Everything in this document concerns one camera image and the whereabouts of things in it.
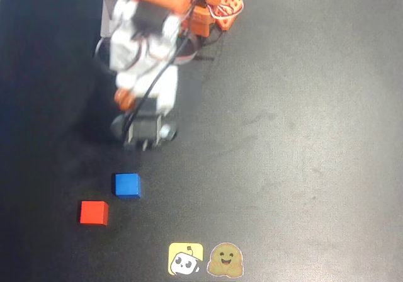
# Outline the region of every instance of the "black table surface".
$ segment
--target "black table surface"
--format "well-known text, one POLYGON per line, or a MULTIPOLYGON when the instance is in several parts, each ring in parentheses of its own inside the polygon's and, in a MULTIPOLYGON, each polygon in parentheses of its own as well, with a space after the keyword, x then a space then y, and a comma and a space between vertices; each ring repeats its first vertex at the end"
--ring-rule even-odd
POLYGON ((76 130, 116 111, 102 0, 0 0, 2 281, 227 281, 205 268, 221 242, 237 281, 402 281, 403 0, 245 4, 180 69, 177 139, 138 154, 76 130), (203 245, 198 277, 168 273, 172 242, 203 245))

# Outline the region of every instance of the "blue cube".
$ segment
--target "blue cube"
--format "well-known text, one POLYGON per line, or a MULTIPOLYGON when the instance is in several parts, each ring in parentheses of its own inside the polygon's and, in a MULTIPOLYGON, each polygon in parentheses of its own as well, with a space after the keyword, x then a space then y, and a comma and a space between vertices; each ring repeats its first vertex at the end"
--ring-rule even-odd
POLYGON ((140 198, 140 176, 138 174, 116 174, 115 194, 119 198, 140 198))

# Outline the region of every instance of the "sticker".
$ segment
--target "sticker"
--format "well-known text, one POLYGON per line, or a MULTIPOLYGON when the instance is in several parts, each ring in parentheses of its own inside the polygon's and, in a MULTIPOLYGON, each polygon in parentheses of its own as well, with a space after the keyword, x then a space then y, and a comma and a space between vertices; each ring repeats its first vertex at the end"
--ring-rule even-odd
POLYGON ((207 272, 216 277, 239 278, 244 274, 243 260, 242 252, 236 245, 224 242, 214 247, 207 272))
POLYGON ((199 273, 203 261, 200 243, 172 243, 169 246, 168 272, 173 276, 199 273))

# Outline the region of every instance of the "hugging face logo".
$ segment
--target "hugging face logo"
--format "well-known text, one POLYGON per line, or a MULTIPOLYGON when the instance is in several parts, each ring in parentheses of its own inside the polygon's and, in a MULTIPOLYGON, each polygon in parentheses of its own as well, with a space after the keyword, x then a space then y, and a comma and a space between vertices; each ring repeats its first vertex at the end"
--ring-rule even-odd
POLYGON ((173 276, 199 273, 203 246, 199 243, 172 243, 169 246, 168 272, 173 276))
POLYGON ((207 272, 213 276, 239 278, 244 274, 241 250, 232 243, 221 243, 214 247, 207 264, 207 272))

